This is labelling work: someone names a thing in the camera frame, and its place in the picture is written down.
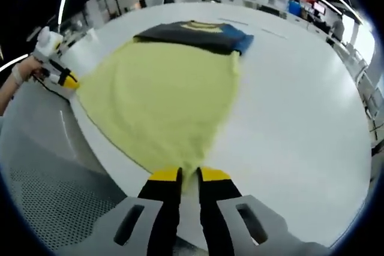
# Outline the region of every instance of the person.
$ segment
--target person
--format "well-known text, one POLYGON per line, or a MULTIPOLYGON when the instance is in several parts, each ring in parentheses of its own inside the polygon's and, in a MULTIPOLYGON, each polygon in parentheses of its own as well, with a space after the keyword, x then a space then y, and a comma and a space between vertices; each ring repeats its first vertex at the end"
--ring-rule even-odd
POLYGON ((0 116, 3 116, 5 109, 20 85, 33 74, 40 75, 40 72, 41 64, 33 56, 25 58, 13 67, 11 75, 0 88, 0 116))
POLYGON ((333 29, 332 37, 336 38, 339 42, 341 42, 344 34, 344 24, 341 15, 338 14, 337 18, 338 19, 334 22, 331 28, 333 29))

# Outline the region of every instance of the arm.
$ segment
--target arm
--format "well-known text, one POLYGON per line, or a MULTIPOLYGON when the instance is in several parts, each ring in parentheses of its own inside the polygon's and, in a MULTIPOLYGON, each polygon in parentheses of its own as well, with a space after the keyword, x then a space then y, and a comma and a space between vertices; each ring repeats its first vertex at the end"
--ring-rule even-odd
MULTIPOLYGON (((41 68, 41 64, 36 61, 33 56, 24 59, 20 64, 17 64, 20 77, 23 81, 29 79, 31 74, 37 73, 41 68)), ((17 84, 16 78, 13 73, 8 77, 3 86, 0 88, 0 116, 4 114, 8 103, 11 101, 12 96, 18 90, 19 85, 17 84)))

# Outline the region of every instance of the white table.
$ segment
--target white table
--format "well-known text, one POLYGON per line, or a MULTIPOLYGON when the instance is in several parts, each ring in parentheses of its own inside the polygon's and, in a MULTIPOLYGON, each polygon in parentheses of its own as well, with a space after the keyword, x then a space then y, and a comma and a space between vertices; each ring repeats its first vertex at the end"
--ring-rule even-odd
MULTIPOLYGON (((370 135, 348 71, 319 37, 244 7, 168 4, 125 14, 97 30, 96 39, 80 40, 62 60, 81 77, 136 33, 191 19, 232 20, 254 35, 241 58, 237 99, 206 165, 224 170, 243 195, 255 196, 283 216, 296 237, 331 246, 364 204, 370 135)), ((101 164, 127 195, 136 196, 148 172, 99 132, 76 97, 71 105, 101 164)), ((181 212, 179 236, 204 246, 195 231, 199 225, 183 226, 199 222, 198 205, 190 209, 187 216, 181 212)))

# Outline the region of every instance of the yellow cloth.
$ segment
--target yellow cloth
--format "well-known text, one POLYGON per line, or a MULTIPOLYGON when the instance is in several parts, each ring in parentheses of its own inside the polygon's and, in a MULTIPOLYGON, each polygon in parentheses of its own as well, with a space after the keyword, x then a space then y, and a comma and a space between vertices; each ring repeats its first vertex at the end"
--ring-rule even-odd
POLYGON ((237 87, 238 52, 125 43, 80 81, 77 95, 100 131, 154 172, 201 165, 237 87))

